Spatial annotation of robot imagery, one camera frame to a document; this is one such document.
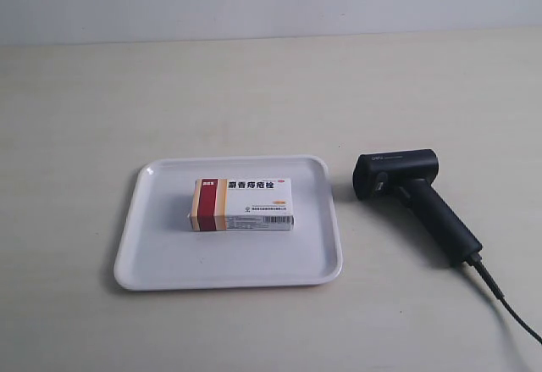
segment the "barcode scanner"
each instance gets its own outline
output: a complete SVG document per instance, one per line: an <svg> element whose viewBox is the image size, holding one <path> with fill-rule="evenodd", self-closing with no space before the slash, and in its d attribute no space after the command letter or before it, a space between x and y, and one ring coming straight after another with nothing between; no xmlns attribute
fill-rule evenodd
<svg viewBox="0 0 542 372"><path fill-rule="evenodd" d="M540 344L542 338L506 302L479 252L482 244L431 186L439 173L439 160L430 149L362 154L356 164L353 185L360 200L398 198L420 220L452 266L473 266L512 317Z"/></svg>

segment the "table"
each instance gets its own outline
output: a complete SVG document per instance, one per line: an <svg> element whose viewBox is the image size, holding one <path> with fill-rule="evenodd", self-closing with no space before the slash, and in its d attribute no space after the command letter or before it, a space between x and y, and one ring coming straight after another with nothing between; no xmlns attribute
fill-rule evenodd
<svg viewBox="0 0 542 372"><path fill-rule="evenodd" d="M359 153L432 147L434 186L542 330L542 29L0 48L0 359L46 371L529 371L542 351ZM156 158L309 153L345 265L311 288L128 293L112 277Z"/></svg>

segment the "tray rim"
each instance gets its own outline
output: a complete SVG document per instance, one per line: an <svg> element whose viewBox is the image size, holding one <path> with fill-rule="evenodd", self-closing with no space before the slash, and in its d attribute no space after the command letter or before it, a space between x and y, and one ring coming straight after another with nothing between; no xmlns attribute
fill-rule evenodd
<svg viewBox="0 0 542 372"><path fill-rule="evenodd" d="M337 265L325 276L317 277L313 280L306 280L306 279L291 279L288 281L285 281L283 283L277 283L277 282L261 282L256 280L244 280L244 281L238 281L234 284L231 283L220 283L220 282L213 282L208 283L206 285L195 285L193 283L186 283L184 286L178 286L178 287L156 287L156 288L141 288L138 286L134 286L130 280L127 279L126 275L124 274L124 270L121 267L122 264L122 253L125 250L125 245L128 243L128 229L129 224L132 220L132 217L134 216L135 211L135 205L136 201L138 200L139 194L141 194L141 186L143 182L143 177L148 175L148 170L156 164L164 164L164 163L190 163L190 162L213 162L213 161L253 161L253 160L312 160L316 164L318 164L324 172L324 178L326 180L325 187L327 188L327 203L329 210L331 212L331 224L333 228L333 240L335 245L335 252L336 252L336 260ZM329 169L327 164L318 156L314 156L312 154L286 154L286 155L262 155L262 156L219 156L219 157L204 157L204 158L159 158L156 160L153 160L152 162L145 164L140 170L137 175L137 179L135 182L135 188L132 192L132 197L130 199L130 206L128 208L128 213L126 215L126 220L124 222L124 228L122 232L122 236L120 237L120 243L119 248L117 251L117 255L115 257L115 263L113 266L113 275L114 279L117 281L117 283L123 287L126 290L129 291L183 291L183 290L204 290L204 289L224 289L224 288L249 288L249 287L280 287L280 286L317 286L322 285L325 283L329 283L332 280L336 279L337 276L339 276L340 272L342 271L343 266L343 254L342 249L340 245L340 233L339 233L339 226L337 223L337 215L335 212L335 202L333 199L333 193L332 193L332 187L331 182L329 178Z"/></svg>

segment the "black cable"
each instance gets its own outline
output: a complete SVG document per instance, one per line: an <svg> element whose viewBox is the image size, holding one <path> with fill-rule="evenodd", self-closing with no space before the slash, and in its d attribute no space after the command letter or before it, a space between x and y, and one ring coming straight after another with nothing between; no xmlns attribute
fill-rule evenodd
<svg viewBox="0 0 542 372"><path fill-rule="evenodd" d="M472 266L476 269L478 274L484 279L486 285L490 288L490 290L495 294L495 297L497 300L499 300L502 305L506 308L508 313L540 344L542 344L542 337L540 337L535 330L533 330L531 327L527 325L525 321L522 320L522 318L517 315L517 313L513 310L512 307L510 307L510 304L505 300L505 295L501 291L501 289L497 286L497 283L491 277L488 270L485 268L485 266L482 264L482 258L477 255L476 258L473 258Z"/></svg>

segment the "white wall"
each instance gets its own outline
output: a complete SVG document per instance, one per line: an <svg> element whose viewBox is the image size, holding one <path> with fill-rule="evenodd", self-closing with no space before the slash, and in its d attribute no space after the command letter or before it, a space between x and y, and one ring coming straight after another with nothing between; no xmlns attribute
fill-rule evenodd
<svg viewBox="0 0 542 372"><path fill-rule="evenodd" d="M542 0L0 0L0 44L542 25Z"/></svg>

